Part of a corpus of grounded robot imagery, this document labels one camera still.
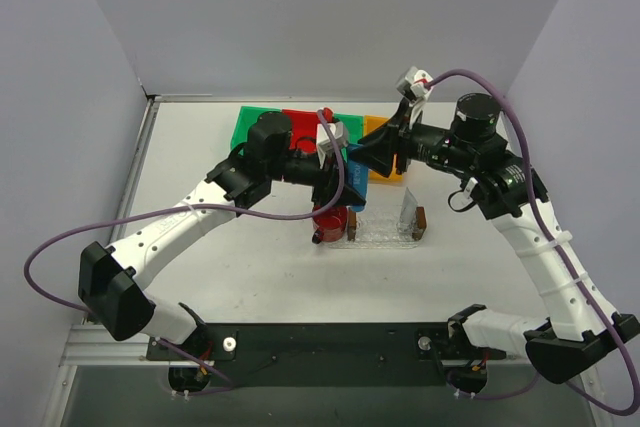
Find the blue toothbrush case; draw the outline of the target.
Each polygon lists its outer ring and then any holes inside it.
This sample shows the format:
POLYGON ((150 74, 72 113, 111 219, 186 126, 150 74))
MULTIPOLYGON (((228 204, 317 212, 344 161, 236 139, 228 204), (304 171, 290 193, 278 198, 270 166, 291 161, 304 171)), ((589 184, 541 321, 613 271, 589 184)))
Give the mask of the blue toothbrush case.
POLYGON ((347 146, 347 171, 350 185, 363 198, 367 197, 369 169, 353 158, 353 153, 359 148, 357 144, 347 146))

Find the red mug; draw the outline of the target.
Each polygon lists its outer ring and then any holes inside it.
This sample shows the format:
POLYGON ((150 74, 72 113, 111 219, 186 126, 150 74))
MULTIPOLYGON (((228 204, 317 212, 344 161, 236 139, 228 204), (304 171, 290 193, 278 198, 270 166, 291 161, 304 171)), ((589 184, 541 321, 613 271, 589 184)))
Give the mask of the red mug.
POLYGON ((348 208, 345 206, 332 207, 326 212, 312 218, 314 232, 312 242, 316 245, 340 240, 346 230, 348 208))

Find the clear holder with wooden ends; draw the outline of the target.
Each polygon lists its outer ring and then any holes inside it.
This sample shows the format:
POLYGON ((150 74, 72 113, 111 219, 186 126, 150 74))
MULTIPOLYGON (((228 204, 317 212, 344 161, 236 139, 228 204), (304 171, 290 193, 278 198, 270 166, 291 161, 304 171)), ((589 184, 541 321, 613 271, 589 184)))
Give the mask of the clear holder with wooden ends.
POLYGON ((422 206, 403 205, 348 209, 346 241, 361 248, 409 248, 428 229, 422 206))

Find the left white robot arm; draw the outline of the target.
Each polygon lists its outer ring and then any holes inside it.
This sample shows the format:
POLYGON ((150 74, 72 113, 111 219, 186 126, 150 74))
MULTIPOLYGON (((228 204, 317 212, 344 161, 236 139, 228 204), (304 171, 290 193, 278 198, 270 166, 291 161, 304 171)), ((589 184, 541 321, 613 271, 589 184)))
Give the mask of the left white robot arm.
POLYGON ((90 313, 116 341, 142 333, 169 341, 183 358, 204 349, 204 323, 183 303, 147 295, 155 277, 175 258, 212 230, 252 214, 273 182, 308 186, 314 211, 362 206, 365 198, 348 182, 343 150, 349 132, 328 111, 317 114, 316 149, 292 147, 292 120, 267 111, 196 187, 154 222, 108 246, 94 242, 80 256, 78 294, 90 313))

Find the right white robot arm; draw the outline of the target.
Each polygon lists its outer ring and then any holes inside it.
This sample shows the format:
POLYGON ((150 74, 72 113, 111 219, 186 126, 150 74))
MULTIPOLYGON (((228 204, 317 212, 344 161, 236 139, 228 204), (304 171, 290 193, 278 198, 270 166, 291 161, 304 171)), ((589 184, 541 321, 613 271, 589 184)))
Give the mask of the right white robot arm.
POLYGON ((450 338, 473 349, 525 357, 547 381, 562 384, 617 347, 593 302, 620 341, 636 337, 637 318, 619 313, 598 292, 536 174, 530 176, 534 191, 527 191, 523 159, 496 131, 500 104, 487 94, 464 95, 447 129, 421 123, 413 114, 416 107, 402 100, 389 120, 359 140, 355 161, 383 176, 419 161, 458 178, 462 191, 512 247, 548 313, 540 320, 473 305, 450 317, 450 338))

